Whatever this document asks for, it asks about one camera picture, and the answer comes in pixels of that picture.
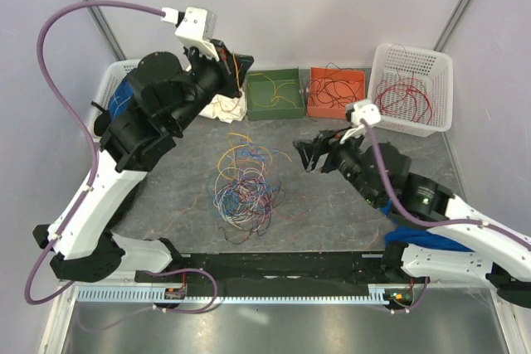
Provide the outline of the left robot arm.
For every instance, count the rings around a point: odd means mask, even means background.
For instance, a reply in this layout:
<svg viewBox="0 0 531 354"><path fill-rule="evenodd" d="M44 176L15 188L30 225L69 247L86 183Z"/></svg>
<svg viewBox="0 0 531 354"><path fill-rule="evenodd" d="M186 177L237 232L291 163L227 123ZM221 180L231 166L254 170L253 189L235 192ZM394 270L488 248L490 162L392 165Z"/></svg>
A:
<svg viewBox="0 0 531 354"><path fill-rule="evenodd" d="M99 142L90 144L98 165L80 189L84 201L72 204L75 213L64 229L54 223L33 231L40 246L52 245L50 266L58 279L94 283L116 271L139 271L173 282L181 275L182 256L170 240L123 237L110 229L110 219L215 95L241 97L253 56L232 53L219 40L213 45L216 59L196 47L186 50L190 70L160 51L127 74L133 96Z"/></svg>

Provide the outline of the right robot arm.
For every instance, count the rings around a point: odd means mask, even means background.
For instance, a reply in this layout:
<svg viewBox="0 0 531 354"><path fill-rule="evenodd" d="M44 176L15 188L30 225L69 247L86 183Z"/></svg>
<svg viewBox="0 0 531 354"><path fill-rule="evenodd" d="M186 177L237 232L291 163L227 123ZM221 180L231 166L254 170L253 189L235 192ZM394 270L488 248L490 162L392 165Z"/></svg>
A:
<svg viewBox="0 0 531 354"><path fill-rule="evenodd" d="M467 204L447 187L411 172L411 159L390 143L361 149L363 137L323 130L293 142L304 169L337 171L374 208L427 242L391 238L380 261L385 280L481 284L505 301L530 306L530 238Z"/></svg>

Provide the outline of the green tray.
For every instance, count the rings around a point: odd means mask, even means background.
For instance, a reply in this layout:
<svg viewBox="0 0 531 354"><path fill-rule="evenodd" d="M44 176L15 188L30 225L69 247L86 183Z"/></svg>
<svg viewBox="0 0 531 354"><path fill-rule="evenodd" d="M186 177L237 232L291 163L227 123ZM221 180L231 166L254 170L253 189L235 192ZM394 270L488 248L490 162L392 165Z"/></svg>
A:
<svg viewBox="0 0 531 354"><path fill-rule="evenodd" d="M246 99L246 116L251 121L299 119L305 115L298 68L250 71Z"/></svg>

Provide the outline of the white crumpled cloth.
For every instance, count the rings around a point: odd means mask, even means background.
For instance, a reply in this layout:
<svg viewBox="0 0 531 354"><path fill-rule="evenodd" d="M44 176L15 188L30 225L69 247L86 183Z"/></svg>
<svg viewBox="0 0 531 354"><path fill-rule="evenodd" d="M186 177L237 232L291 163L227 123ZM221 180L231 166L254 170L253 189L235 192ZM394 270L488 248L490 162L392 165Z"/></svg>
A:
<svg viewBox="0 0 531 354"><path fill-rule="evenodd" d="M212 101L199 113L208 119L219 119L230 124L234 121L241 122L246 116L246 96L230 99L222 95L215 95Z"/></svg>

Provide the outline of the orange tray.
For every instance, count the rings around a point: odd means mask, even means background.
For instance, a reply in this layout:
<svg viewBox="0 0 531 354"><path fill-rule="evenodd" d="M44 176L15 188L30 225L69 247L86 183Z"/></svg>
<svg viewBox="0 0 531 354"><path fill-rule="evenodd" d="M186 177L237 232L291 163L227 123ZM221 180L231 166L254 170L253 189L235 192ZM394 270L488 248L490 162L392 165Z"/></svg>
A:
<svg viewBox="0 0 531 354"><path fill-rule="evenodd" d="M345 120L348 104L365 99L362 70L311 67L307 114L311 118Z"/></svg>

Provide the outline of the empty white basket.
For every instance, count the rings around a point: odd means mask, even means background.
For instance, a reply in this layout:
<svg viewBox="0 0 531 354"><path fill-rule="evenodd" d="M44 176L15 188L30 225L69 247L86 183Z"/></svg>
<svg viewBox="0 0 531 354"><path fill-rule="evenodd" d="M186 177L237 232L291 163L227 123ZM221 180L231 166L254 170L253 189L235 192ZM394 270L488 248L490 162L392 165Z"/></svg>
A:
<svg viewBox="0 0 531 354"><path fill-rule="evenodd" d="M378 107L378 126L426 138L451 128L453 60L444 53L383 43L377 46L367 97Z"/></svg>

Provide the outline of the blue plaid cloth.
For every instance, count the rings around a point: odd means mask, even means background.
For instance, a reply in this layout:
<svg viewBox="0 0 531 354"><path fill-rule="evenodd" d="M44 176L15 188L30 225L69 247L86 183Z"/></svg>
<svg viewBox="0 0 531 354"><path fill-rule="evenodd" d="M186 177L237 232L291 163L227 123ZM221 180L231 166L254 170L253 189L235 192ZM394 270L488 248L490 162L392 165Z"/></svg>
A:
<svg viewBox="0 0 531 354"><path fill-rule="evenodd" d="M118 118L128 108L133 96L128 77L125 76L111 95L108 103L108 112L111 121Z"/></svg>

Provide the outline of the white basket with clothes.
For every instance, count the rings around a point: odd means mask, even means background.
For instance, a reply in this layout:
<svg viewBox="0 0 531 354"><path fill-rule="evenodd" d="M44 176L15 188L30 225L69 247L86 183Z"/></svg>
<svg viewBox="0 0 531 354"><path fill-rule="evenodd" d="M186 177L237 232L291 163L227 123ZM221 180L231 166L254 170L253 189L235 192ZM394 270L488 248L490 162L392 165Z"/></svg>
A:
<svg viewBox="0 0 531 354"><path fill-rule="evenodd" d="M107 68L100 81L98 90L96 91L93 101L101 106L103 109L107 109L110 102L111 95L115 92L123 78L134 68L138 66L140 59L116 61ZM87 122L87 128L90 131L92 138L95 142L100 140L100 137L95 134L94 123L96 118L102 114L102 111L95 106L91 106L90 117Z"/></svg>

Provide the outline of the blue fleece cloth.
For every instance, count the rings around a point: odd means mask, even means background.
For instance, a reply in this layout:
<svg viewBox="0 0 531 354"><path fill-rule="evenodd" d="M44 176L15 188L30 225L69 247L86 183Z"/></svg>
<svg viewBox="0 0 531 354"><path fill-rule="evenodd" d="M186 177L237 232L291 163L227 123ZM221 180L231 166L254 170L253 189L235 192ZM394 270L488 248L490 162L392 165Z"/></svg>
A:
<svg viewBox="0 0 531 354"><path fill-rule="evenodd" d="M394 229L384 236L385 246L390 245L392 242L402 242L427 249L471 252L470 248L446 237L432 234L427 230L416 230L411 227L399 225L393 219L392 223Z"/></svg>

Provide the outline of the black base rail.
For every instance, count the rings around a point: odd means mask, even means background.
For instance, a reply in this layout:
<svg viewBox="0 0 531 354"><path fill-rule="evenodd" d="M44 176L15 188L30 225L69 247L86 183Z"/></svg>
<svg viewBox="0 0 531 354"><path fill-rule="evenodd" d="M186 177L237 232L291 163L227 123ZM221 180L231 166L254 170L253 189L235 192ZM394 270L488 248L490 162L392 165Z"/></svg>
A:
<svg viewBox="0 0 531 354"><path fill-rule="evenodd" d="M423 277L384 268L382 256L382 251L190 254L168 268L208 272L218 294L365 294L370 284L425 283Z"/></svg>

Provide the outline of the right aluminium frame post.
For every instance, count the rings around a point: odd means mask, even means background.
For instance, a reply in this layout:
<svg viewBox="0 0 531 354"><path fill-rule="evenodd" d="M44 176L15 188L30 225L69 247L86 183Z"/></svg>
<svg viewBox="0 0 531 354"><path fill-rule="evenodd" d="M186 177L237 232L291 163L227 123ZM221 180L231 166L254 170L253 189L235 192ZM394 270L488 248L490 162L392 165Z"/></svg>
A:
<svg viewBox="0 0 531 354"><path fill-rule="evenodd" d="M433 51L444 52L474 0L458 0L441 31Z"/></svg>

